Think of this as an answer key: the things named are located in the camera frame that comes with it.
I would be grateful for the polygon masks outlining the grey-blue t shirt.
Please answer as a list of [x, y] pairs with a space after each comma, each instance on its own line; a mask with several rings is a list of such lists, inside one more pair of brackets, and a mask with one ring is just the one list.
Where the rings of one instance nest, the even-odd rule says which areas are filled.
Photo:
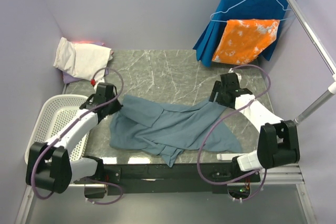
[[123, 98], [123, 107], [110, 124], [112, 148], [140, 150], [159, 155], [172, 167], [185, 150], [242, 152], [231, 130], [219, 120], [225, 107], [204, 100], [194, 106], [157, 103], [131, 95]]

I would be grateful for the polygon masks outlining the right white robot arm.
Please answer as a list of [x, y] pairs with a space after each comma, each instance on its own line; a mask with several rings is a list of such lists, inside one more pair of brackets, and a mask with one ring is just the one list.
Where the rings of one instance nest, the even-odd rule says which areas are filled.
[[249, 171], [299, 162], [298, 132], [294, 121], [276, 116], [249, 89], [241, 88], [238, 74], [222, 74], [221, 79], [215, 82], [209, 100], [241, 113], [259, 133], [255, 151], [232, 158], [232, 179], [241, 182]]

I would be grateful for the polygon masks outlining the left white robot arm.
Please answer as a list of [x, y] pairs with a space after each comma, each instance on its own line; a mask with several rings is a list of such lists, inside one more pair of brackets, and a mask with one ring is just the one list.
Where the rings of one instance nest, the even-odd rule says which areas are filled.
[[28, 152], [26, 184], [33, 189], [61, 194], [72, 182], [82, 178], [101, 182], [105, 178], [101, 158], [83, 156], [71, 161], [70, 154], [103, 119], [121, 110], [119, 95], [115, 85], [99, 83], [95, 93], [87, 97], [66, 126], [43, 143], [33, 143]]

